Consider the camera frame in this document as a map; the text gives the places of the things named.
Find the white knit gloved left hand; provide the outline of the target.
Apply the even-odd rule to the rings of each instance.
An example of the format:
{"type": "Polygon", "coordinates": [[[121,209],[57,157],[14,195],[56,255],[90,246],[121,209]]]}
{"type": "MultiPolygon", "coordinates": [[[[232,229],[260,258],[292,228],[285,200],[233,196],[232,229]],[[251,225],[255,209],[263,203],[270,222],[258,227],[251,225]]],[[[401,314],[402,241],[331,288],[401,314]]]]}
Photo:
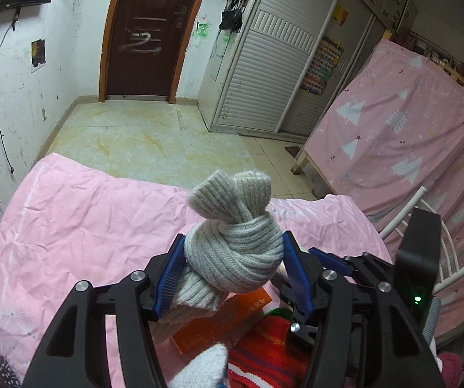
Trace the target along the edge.
{"type": "Polygon", "coordinates": [[[223,344],[201,352],[168,383],[171,388],[220,388],[227,383],[227,348],[223,344]]]}

